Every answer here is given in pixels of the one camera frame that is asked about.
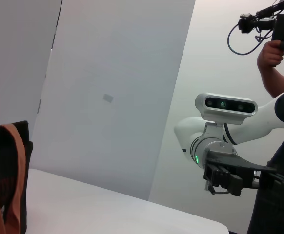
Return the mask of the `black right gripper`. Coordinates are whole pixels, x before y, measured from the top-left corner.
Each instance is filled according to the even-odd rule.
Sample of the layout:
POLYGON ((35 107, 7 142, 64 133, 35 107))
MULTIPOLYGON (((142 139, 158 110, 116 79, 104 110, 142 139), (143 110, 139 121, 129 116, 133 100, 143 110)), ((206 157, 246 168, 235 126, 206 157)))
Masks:
POLYGON ((238 155, 210 150, 207 153, 203 178, 206 189, 213 195, 241 196, 243 188, 254 188, 254 172, 261 172, 260 189, 284 192, 284 175, 275 169, 251 163, 238 155), (214 187, 226 189, 216 192, 214 187))

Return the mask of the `operator bare hand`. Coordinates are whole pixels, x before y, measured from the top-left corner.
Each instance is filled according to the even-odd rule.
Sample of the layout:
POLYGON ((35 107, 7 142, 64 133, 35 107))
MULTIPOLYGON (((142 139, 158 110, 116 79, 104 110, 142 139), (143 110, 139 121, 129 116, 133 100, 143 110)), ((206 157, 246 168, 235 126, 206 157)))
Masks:
POLYGON ((259 69, 276 67, 281 63, 284 51, 280 49, 280 45, 280 40, 272 40, 263 46, 257 58, 257 66, 259 69))

